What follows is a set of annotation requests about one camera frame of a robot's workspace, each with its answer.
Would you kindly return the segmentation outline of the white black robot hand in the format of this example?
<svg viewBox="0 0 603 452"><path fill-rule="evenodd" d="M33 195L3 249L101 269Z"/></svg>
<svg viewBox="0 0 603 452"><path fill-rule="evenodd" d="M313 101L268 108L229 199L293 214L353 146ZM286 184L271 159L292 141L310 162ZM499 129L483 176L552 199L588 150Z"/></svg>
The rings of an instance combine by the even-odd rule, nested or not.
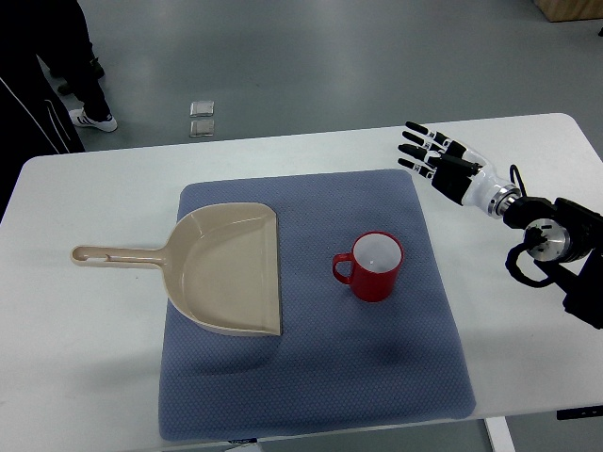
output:
<svg viewBox="0 0 603 452"><path fill-rule="evenodd" d="M398 163L428 180L431 186L461 206L474 206L491 218L502 218L522 195L512 181L500 178L485 157L439 131L408 121L399 145Z"/></svg>

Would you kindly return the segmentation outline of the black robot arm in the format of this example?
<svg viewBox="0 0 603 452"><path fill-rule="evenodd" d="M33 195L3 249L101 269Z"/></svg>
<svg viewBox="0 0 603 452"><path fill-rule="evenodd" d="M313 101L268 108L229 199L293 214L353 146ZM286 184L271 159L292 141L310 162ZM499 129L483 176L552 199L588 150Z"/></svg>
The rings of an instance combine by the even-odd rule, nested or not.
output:
<svg viewBox="0 0 603 452"><path fill-rule="evenodd" d="M510 166L518 196L505 201L504 224L524 231L508 252L505 267L533 288L558 285L564 310L602 328L602 216L576 202L529 197L517 166Z"/></svg>

